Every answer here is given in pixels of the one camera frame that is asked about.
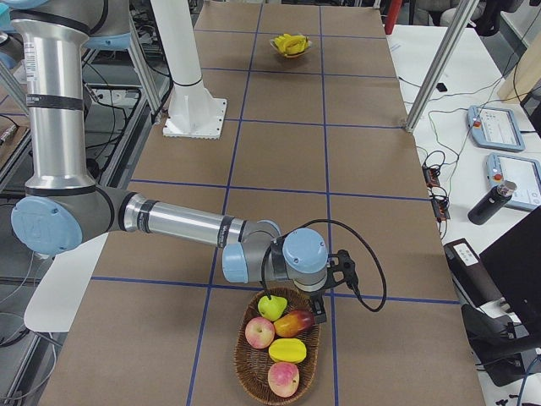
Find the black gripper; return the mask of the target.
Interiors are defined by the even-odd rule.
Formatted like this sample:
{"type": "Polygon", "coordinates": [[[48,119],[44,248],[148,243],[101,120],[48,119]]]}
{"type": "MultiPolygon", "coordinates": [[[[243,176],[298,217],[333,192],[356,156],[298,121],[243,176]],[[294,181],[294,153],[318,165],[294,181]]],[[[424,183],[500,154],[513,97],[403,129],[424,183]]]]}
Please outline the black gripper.
{"type": "Polygon", "coordinates": [[[301,283],[296,283],[296,288],[301,294],[309,297],[311,311],[314,315],[314,323],[322,324],[327,322],[325,302],[323,299],[327,288],[324,285],[303,285],[301,283]]]}

